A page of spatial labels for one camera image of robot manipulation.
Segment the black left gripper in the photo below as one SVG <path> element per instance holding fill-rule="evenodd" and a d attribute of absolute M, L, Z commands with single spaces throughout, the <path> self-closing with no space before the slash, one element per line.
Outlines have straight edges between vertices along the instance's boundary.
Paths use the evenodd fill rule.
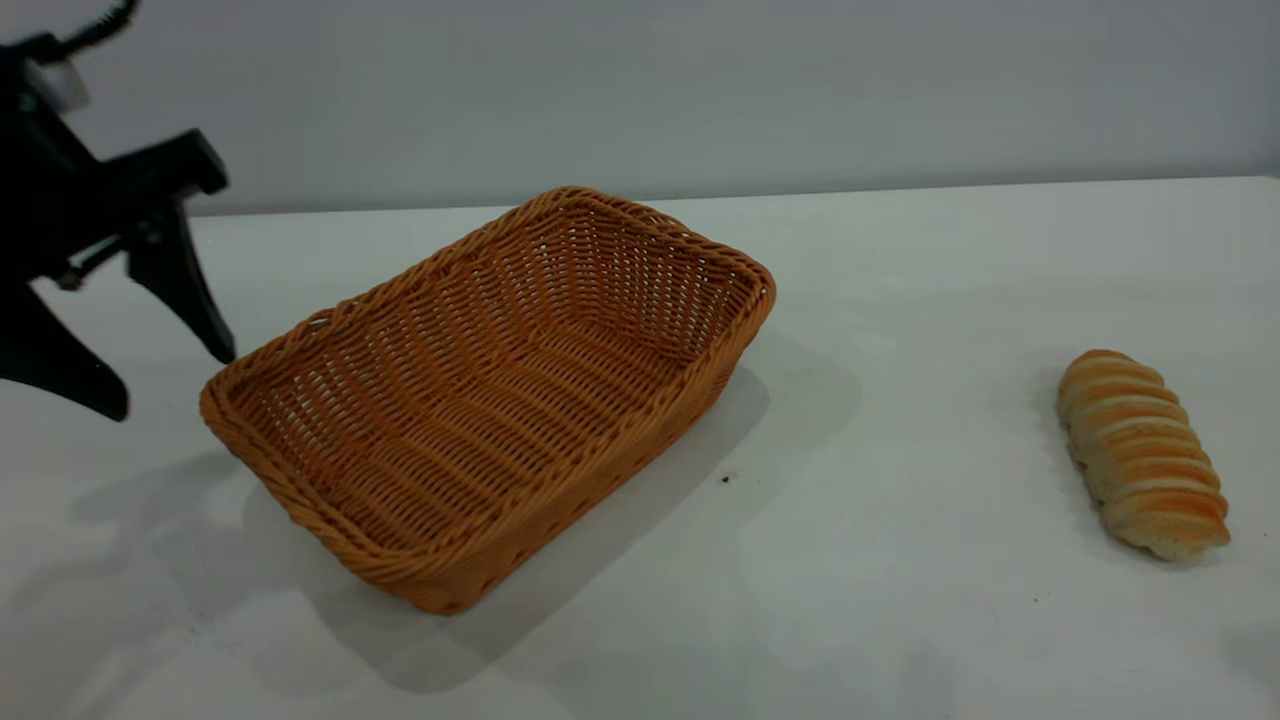
<path fill-rule="evenodd" d="M 128 418 L 122 378 L 81 343 L 26 283 L 73 283 L 116 252 L 127 274 L 165 304 L 221 364 L 236 341 L 200 265 L 186 215 L 195 195 L 228 186 L 205 136 L 189 129 L 113 158 L 95 156 L 65 123 L 79 83 L 35 35 L 3 47 L 1 377 L 70 400 L 114 421 Z"/>

